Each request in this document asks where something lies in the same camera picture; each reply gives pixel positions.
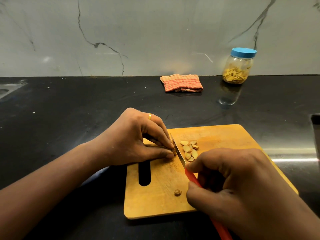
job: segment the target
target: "hand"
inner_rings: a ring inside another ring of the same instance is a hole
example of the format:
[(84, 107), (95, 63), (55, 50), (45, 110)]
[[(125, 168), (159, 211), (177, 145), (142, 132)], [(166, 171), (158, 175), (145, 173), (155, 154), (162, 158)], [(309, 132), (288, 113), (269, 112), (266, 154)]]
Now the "hand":
[(213, 149), (187, 169), (187, 200), (242, 239), (320, 239), (319, 218), (258, 149)]
[(145, 146), (143, 138), (161, 147), (174, 147), (161, 118), (152, 114), (149, 120), (148, 113), (133, 108), (126, 109), (106, 131), (89, 141), (88, 145), (94, 158), (98, 159), (98, 168), (174, 157), (169, 149)]

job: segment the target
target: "blue jar lid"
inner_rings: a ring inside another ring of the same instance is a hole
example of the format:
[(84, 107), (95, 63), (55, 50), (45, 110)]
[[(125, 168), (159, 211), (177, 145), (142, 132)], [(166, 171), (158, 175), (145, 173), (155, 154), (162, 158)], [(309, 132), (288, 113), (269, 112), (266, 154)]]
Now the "blue jar lid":
[(256, 56), (257, 51), (255, 49), (250, 48), (233, 48), (231, 50), (231, 56), (250, 59)]

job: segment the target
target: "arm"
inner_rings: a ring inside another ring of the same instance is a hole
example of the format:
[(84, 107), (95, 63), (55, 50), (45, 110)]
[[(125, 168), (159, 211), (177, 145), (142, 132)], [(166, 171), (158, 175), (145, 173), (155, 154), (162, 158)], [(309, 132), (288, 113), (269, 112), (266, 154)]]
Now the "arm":
[(258, 149), (213, 149), (187, 165), (199, 172), (188, 202), (242, 239), (320, 239), (320, 220)]
[(101, 135), (81, 144), (0, 190), (0, 239), (22, 239), (59, 201), (98, 170), (155, 158), (165, 148), (146, 147), (143, 137), (173, 148), (162, 120), (127, 109)]

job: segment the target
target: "red knife handle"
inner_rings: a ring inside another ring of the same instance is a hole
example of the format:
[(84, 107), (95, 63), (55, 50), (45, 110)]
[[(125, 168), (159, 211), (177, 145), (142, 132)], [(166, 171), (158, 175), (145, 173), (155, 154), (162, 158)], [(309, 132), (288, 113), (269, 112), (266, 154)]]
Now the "red knife handle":
[[(202, 188), (198, 179), (196, 178), (196, 176), (192, 172), (190, 172), (186, 168), (184, 169), (184, 172), (191, 182), (194, 182), (196, 185), (198, 185), (200, 188)], [(212, 224), (216, 228), (221, 240), (232, 240), (232, 237), (231, 237), (228, 229), (225, 226), (223, 226), (220, 222), (217, 222), (212, 218), (210, 218), (210, 220), (212, 221)]]

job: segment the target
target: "cutting board handle slot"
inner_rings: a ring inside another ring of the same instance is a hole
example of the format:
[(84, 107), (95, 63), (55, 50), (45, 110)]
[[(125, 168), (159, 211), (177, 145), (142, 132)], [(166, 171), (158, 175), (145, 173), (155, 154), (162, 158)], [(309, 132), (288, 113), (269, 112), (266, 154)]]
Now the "cutting board handle slot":
[(138, 164), (139, 185), (147, 186), (151, 182), (150, 161), (143, 161)]

